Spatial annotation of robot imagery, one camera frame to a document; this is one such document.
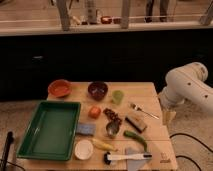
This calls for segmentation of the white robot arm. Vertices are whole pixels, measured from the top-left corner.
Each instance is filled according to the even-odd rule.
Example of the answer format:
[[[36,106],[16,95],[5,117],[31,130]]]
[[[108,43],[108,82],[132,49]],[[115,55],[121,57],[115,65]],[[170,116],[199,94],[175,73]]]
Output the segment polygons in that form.
[[[174,107],[183,104],[186,99],[213,114],[213,88],[205,84],[207,77],[208,70],[200,62],[174,68],[166,74],[166,86],[158,95],[164,125],[175,117]]]

